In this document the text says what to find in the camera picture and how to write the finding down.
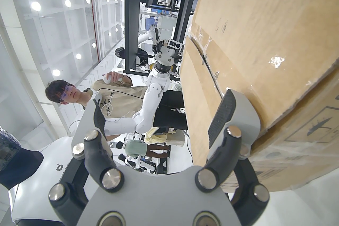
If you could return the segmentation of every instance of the black rubber pad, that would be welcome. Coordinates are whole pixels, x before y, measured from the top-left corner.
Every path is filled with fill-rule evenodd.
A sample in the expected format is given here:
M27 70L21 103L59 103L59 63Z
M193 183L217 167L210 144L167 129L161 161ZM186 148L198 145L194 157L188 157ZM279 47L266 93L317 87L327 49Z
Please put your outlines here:
M234 114L236 107L235 97L228 89L221 100L217 112L208 128L209 148L213 145L225 123L229 122Z

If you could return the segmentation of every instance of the ceiling light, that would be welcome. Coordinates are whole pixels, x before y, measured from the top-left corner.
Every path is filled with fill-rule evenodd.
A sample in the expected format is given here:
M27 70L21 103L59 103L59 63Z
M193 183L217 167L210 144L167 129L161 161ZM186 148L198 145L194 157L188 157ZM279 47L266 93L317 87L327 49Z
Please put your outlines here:
M38 2L32 2L32 4L30 5L32 7L32 9L34 9L35 11L40 11L41 10L41 5Z
M65 6L71 7L71 5L72 5L72 4L70 3L70 0L66 0L66 1L65 1Z
M52 74L55 76L55 77L58 77L60 75L60 71L59 70L53 70L52 71Z

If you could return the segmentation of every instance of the person in brown pants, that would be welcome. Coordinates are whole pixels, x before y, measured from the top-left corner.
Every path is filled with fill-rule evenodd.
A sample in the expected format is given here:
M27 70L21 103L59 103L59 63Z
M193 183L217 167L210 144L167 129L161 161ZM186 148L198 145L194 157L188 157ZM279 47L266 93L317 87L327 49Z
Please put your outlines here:
M116 146L117 149L125 149L126 155L133 158L138 156L148 156L154 158L167 158L170 157L171 146L169 145L157 145L146 144L140 140L129 140L124 144L119 141ZM167 150L167 152L156 153L153 150Z

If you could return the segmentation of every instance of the black cable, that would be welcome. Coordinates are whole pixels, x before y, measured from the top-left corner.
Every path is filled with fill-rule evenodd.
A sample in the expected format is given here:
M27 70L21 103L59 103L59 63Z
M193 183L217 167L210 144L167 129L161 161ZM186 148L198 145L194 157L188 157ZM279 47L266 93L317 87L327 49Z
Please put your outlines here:
M189 153L191 154L191 157L192 157L192 163L193 163L193 155L189 149L189 142L188 140L190 139L189 135L186 133L186 145L187 145L187 149L189 150Z

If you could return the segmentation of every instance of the beige t-shirt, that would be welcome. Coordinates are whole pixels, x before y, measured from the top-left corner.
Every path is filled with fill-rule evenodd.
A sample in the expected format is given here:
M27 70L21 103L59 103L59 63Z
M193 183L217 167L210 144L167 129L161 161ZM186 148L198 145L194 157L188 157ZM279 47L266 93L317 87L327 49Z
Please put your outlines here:
M132 83L109 83L97 80L92 89L102 95L100 109L105 118L132 117L140 111L147 86L133 87Z

